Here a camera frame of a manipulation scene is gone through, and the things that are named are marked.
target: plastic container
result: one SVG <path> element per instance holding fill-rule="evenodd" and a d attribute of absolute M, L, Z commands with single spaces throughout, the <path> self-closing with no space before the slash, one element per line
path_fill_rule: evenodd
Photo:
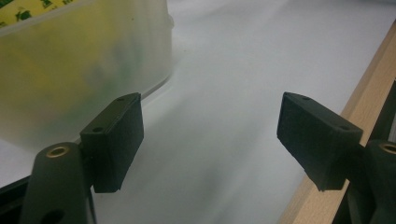
<path fill-rule="evenodd" d="M 18 1 L 0 10 L 25 10 Z M 147 94 L 171 73 L 165 0 L 67 3 L 0 28 L 0 137 L 14 145 L 76 139 L 111 100 Z"/>

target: wooden strip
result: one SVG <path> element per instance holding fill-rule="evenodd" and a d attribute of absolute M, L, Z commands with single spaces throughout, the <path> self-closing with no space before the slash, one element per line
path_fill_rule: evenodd
<path fill-rule="evenodd" d="M 396 78 L 396 22 L 352 93 L 341 116 L 364 130 L 365 146 Z M 332 223 L 348 182 L 342 190 L 319 192 L 305 176 L 278 223 Z"/>

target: white surface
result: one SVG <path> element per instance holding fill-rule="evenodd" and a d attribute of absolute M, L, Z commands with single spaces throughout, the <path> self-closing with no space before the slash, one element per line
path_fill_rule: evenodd
<path fill-rule="evenodd" d="M 94 195 L 99 223 L 276 223 L 304 174 L 276 139 L 282 93 L 341 112 L 396 6 L 168 0 L 168 7 L 174 74 L 143 102 L 146 136 L 121 191 Z M 28 172 L 32 157 L 0 153 L 2 184 Z"/>

